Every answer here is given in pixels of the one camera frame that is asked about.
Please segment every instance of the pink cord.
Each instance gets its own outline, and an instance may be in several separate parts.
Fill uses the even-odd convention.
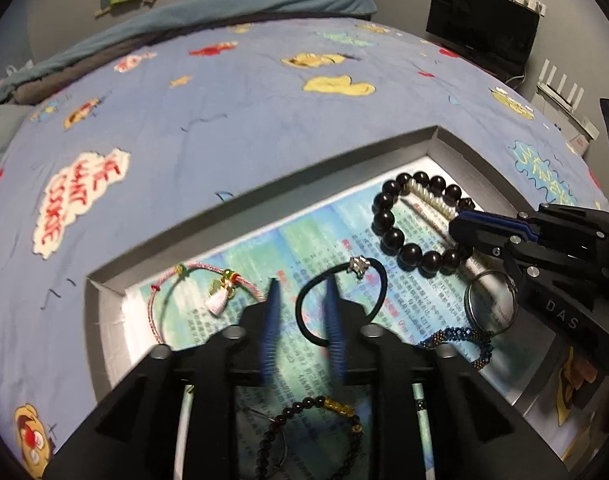
[[[216,274],[222,275],[224,273],[223,269],[218,269],[218,267],[214,267],[208,264],[201,264],[196,262],[194,264],[187,264],[187,270],[190,269],[204,269],[210,270],[211,272],[215,272]],[[175,267],[172,270],[169,270],[165,275],[163,275],[157,282],[153,283],[151,286],[151,295],[149,296],[149,301],[147,303],[147,315],[149,317],[149,326],[151,327],[151,331],[153,332],[153,336],[155,340],[159,344],[166,344],[162,334],[158,332],[158,328],[155,326],[155,321],[153,319],[153,302],[155,301],[155,295],[160,291],[160,287],[164,282],[166,282],[172,276],[175,276],[178,273],[178,268]],[[249,282],[249,280],[245,280],[239,274],[235,275],[235,284],[241,285],[246,288],[254,298],[258,301],[265,301],[264,295],[260,292],[259,288],[255,286],[253,283]]]

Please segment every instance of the blue blanket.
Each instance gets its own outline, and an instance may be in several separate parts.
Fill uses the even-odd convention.
[[[217,206],[218,192],[239,196],[435,124],[534,208],[607,209],[582,158],[518,94],[449,51],[354,18],[178,37],[37,107],[0,165],[3,439],[38,478],[93,409],[82,285],[94,269]]]

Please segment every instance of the metal screw head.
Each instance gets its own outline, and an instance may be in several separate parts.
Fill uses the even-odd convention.
[[[154,346],[149,355],[154,359],[168,359],[171,356],[171,348],[166,345]]]
[[[222,330],[222,335],[227,339],[242,339],[247,335],[247,331],[240,325],[231,325]]]
[[[376,325],[374,323],[370,323],[368,325],[364,325],[360,332],[365,337],[380,337],[384,334],[384,329],[380,325]]]
[[[441,344],[435,348],[435,353],[438,355],[438,357],[447,359],[449,357],[455,357],[458,354],[458,351],[453,348],[452,345]]]

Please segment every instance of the black bead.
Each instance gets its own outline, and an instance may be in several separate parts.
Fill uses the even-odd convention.
[[[411,181],[411,175],[409,173],[400,173],[396,178],[395,182],[399,184],[399,193],[402,196],[408,195],[411,192],[411,188],[407,187]]]
[[[462,258],[460,258],[460,253],[456,249],[447,249],[442,253],[442,272],[443,274],[453,274],[458,270],[460,264],[462,263]]]
[[[398,254],[398,264],[402,270],[415,269],[422,260],[422,248],[418,244],[406,244]]]
[[[434,196],[442,196],[444,189],[446,188],[446,180],[439,176],[431,177],[431,181],[428,183],[428,190],[433,193]]]
[[[387,180],[382,184],[382,192],[391,195],[393,200],[398,199],[401,191],[399,184],[395,180]]]
[[[458,244],[456,249],[458,250],[458,253],[460,254],[460,260],[462,260],[463,262],[465,262],[466,260],[468,260],[470,257],[473,256],[473,247]]]
[[[378,193],[373,199],[373,208],[376,211],[389,210],[393,207],[393,197],[388,193]]]
[[[475,202],[473,202],[473,200],[470,199],[469,197],[460,198],[460,200],[458,200],[458,205],[455,206],[455,210],[458,213],[461,213],[462,211],[473,211],[474,209],[475,209]]]
[[[385,253],[393,256],[393,254],[397,254],[404,245],[404,233],[397,227],[392,227],[382,235],[380,245]]]
[[[442,267],[442,256],[437,251],[428,251],[428,253],[422,256],[420,270],[426,278],[435,276],[440,267]]]
[[[444,196],[442,197],[446,205],[454,206],[458,203],[458,200],[462,197],[462,188],[457,184],[451,184],[444,190]]]
[[[413,178],[418,184],[420,184],[420,186],[422,186],[422,187],[428,186],[428,183],[429,183],[428,174],[426,174],[424,171],[418,171],[417,173],[414,173]]]
[[[382,236],[386,231],[393,227],[395,216],[388,209],[382,209],[373,216],[373,232]]]

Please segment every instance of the television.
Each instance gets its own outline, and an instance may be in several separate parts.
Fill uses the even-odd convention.
[[[482,68],[516,77],[526,71],[539,22],[539,13],[511,0],[431,0],[427,32]]]

